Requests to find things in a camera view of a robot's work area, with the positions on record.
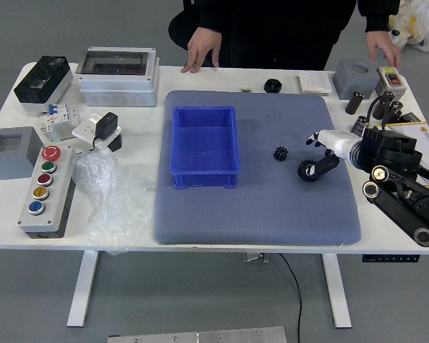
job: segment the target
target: gray enclosure box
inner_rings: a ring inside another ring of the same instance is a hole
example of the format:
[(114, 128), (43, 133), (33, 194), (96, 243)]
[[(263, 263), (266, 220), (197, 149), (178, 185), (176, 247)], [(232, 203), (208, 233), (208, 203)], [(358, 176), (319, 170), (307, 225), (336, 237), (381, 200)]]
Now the gray enclosure box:
[(350, 100), (355, 91), (369, 99), (380, 77), (369, 59), (341, 59), (332, 80), (340, 100)]
[(0, 129), (0, 179), (31, 177), (42, 146), (32, 126)]

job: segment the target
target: black clothing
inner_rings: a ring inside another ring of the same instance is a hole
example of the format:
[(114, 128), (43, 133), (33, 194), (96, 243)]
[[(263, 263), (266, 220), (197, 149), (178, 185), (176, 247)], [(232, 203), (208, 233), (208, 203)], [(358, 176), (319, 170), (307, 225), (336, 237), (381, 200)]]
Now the black clothing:
[[(355, 5), (356, 0), (195, 0), (170, 23), (169, 35), (187, 49), (197, 27), (220, 32), (220, 66), (323, 70)], [(366, 32), (387, 31), (399, 0), (359, 0), (358, 7), (367, 18)]]

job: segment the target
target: plastic bag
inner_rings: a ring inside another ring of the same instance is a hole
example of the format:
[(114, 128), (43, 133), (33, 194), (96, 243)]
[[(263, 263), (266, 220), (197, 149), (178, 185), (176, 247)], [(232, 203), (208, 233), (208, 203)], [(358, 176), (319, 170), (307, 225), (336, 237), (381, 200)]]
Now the plastic bag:
[(398, 47), (409, 44), (429, 52), (429, 0), (401, 0), (398, 15), (390, 17), (390, 28), (400, 32), (392, 37)]
[(110, 254), (127, 252), (149, 217), (146, 190), (152, 183), (129, 174), (108, 148), (78, 159), (75, 182), (94, 204), (87, 222), (89, 239)]

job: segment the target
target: plug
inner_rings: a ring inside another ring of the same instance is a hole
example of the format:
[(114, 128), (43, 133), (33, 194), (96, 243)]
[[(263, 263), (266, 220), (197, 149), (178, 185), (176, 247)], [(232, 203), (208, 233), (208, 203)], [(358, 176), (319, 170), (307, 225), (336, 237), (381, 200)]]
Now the plug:
[(105, 140), (107, 139), (117, 128), (117, 115), (108, 112), (105, 114), (95, 125), (95, 137), (96, 139)]

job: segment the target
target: blue plastic bin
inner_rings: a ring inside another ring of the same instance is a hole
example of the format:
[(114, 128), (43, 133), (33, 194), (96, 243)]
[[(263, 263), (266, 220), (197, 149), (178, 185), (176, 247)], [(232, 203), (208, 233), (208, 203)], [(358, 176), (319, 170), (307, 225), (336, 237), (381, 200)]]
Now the blue plastic bin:
[(175, 107), (170, 172), (176, 189), (235, 188), (240, 172), (233, 107)]

